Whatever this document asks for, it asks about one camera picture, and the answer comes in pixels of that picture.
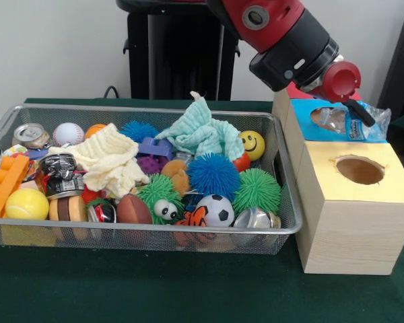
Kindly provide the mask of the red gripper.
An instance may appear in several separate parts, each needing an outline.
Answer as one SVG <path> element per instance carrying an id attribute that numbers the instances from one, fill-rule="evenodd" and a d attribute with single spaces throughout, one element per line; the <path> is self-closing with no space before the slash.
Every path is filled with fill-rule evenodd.
<path id="1" fill-rule="evenodd" d="M 370 113 L 356 100 L 350 99 L 360 87 L 361 74 L 358 67 L 349 61 L 333 63 L 323 75 L 322 97 L 330 102 L 344 102 L 349 113 L 360 119 L 366 127 L 376 122 Z"/>

